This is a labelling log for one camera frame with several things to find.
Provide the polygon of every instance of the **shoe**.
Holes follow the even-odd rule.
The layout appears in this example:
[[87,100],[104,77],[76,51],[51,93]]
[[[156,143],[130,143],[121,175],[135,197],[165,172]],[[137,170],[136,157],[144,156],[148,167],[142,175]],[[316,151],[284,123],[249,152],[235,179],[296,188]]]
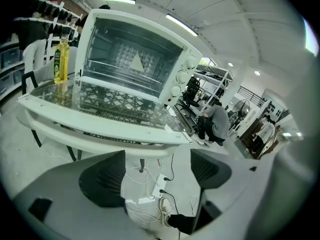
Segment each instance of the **shoe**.
[[205,144],[205,140],[204,139],[200,139],[199,136],[197,136],[196,134],[193,135],[193,138],[195,139],[196,142],[198,142],[200,145]]
[[211,144],[212,144],[212,141],[211,140],[204,140],[204,144],[206,144],[207,146],[211,146]]
[[169,200],[165,197],[162,197],[160,199],[160,202],[159,202],[159,209],[160,209],[160,212],[161,212],[161,221],[162,221],[162,225],[164,226],[167,226],[167,227],[171,227],[169,224],[168,224],[168,219],[170,218],[170,215],[172,213],[172,206],[169,202]]

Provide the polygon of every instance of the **oven control knob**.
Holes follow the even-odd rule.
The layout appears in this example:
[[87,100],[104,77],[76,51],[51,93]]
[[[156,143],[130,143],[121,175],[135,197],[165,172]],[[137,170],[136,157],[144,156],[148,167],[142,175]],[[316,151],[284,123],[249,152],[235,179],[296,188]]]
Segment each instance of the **oven control knob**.
[[185,58],[185,64],[188,67],[188,69],[191,69],[191,68],[198,66],[198,62],[199,61],[197,61],[196,57],[193,55],[188,55]]
[[170,93],[171,93],[172,97],[177,97],[181,93],[180,86],[176,85],[176,84],[171,86]]
[[183,83],[185,83],[185,82],[187,82],[189,80],[189,74],[186,71],[180,71],[176,75],[176,80],[179,83],[183,84]]

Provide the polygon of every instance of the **power strip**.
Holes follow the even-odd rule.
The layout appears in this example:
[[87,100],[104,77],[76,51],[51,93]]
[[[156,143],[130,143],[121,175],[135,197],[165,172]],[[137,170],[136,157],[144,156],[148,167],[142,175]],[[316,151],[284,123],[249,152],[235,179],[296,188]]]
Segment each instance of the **power strip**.
[[156,184],[154,185],[152,195],[156,198],[162,198],[162,194],[160,193],[160,190],[164,190],[167,184],[167,180],[164,180],[166,176],[163,174],[160,174],[158,176],[158,179],[156,180]]

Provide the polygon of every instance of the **yellow bottle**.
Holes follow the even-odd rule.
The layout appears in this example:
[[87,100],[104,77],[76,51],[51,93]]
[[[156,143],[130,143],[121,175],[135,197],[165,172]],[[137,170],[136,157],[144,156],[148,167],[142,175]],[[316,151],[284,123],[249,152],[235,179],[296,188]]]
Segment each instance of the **yellow bottle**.
[[62,32],[60,43],[56,46],[54,53],[53,73],[55,83],[61,83],[68,80],[68,61],[70,48],[68,45],[68,37],[70,29],[66,28],[65,31],[66,32]]

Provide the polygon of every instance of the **gray shirt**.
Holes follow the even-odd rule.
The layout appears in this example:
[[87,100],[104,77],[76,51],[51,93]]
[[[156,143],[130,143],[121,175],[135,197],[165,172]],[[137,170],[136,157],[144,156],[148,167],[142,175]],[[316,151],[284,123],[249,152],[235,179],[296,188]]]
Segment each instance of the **gray shirt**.
[[213,105],[204,111],[205,114],[212,116],[212,133],[214,136],[225,140],[228,137],[229,117],[227,111],[219,105]]

